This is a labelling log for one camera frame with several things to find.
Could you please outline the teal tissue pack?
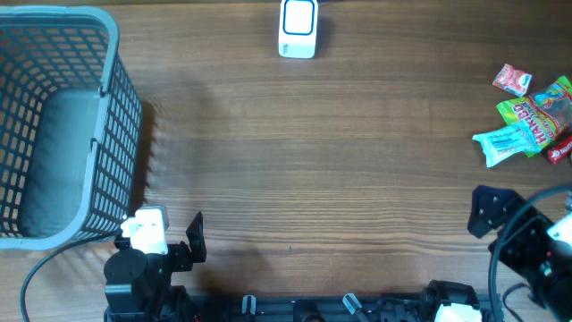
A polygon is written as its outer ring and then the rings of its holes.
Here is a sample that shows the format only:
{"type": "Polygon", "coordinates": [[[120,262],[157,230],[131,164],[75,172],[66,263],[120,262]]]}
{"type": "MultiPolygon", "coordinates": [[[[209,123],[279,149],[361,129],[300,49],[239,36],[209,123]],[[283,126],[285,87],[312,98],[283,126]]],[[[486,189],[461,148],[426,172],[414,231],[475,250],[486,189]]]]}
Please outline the teal tissue pack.
{"type": "Polygon", "coordinates": [[[541,151],[532,131],[523,122],[513,123],[496,131],[475,134],[472,140],[480,143],[488,168],[517,153],[535,154],[541,151]]]}

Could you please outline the red white snack packet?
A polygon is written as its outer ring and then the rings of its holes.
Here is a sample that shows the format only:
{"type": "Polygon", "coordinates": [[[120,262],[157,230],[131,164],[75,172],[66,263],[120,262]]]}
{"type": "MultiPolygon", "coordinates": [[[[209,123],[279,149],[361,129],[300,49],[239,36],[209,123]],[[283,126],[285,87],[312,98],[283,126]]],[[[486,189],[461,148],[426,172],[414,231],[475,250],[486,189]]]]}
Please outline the red white snack packet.
{"type": "Polygon", "coordinates": [[[523,97],[529,89],[532,78],[532,74],[523,72],[513,65],[504,64],[495,76],[492,85],[517,97],[523,97]]]}

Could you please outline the green Haribo gummy bag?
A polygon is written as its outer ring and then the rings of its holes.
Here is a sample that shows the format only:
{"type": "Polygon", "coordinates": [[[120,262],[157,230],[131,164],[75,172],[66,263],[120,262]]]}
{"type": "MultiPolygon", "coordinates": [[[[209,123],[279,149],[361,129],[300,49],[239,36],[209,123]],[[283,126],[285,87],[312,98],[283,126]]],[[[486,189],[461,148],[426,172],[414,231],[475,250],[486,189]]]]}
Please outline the green Haribo gummy bag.
{"type": "Polygon", "coordinates": [[[541,91],[496,107],[506,124],[526,122],[537,146],[544,149],[571,126],[571,82],[561,76],[541,91]]]}

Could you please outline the red Nescafe coffee stick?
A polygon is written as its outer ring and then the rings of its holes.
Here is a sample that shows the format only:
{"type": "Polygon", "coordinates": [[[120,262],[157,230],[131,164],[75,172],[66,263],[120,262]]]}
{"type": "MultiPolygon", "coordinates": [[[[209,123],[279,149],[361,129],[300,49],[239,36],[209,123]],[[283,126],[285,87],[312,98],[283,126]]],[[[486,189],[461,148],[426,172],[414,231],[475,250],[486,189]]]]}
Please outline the red Nescafe coffee stick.
{"type": "Polygon", "coordinates": [[[568,135],[563,141],[548,151],[548,160],[553,164],[557,164],[571,153],[572,137],[568,135]]]}

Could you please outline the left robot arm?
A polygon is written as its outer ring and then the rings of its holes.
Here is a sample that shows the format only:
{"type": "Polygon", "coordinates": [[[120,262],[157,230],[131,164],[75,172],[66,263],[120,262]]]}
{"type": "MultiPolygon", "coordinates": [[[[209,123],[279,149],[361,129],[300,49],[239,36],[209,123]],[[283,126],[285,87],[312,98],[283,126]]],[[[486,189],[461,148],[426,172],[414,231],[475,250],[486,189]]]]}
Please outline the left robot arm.
{"type": "Polygon", "coordinates": [[[200,321],[198,305],[186,288],[172,285],[174,273],[189,272],[206,261],[203,215],[198,212],[186,234],[188,242],[164,240],[165,216],[124,223],[115,238],[118,251],[104,266],[105,321],[200,321]]]}

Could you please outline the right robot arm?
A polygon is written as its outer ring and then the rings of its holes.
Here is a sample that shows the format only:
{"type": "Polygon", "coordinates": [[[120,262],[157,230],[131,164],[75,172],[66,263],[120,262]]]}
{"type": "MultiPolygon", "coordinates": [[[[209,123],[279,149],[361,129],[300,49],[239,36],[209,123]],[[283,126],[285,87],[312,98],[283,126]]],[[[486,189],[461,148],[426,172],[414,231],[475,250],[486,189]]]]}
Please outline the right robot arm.
{"type": "Polygon", "coordinates": [[[498,265],[504,264],[526,281],[519,288],[530,291],[531,301],[547,309],[558,321],[571,319],[571,216],[552,222],[534,204],[553,195],[571,192],[564,184],[537,192],[524,199],[516,191],[479,185],[472,192],[468,231],[476,238],[491,230],[498,232],[489,245],[491,258],[487,274],[491,307],[484,310],[472,287],[432,281],[421,293],[421,321],[502,321],[507,294],[497,293],[498,265]]]}

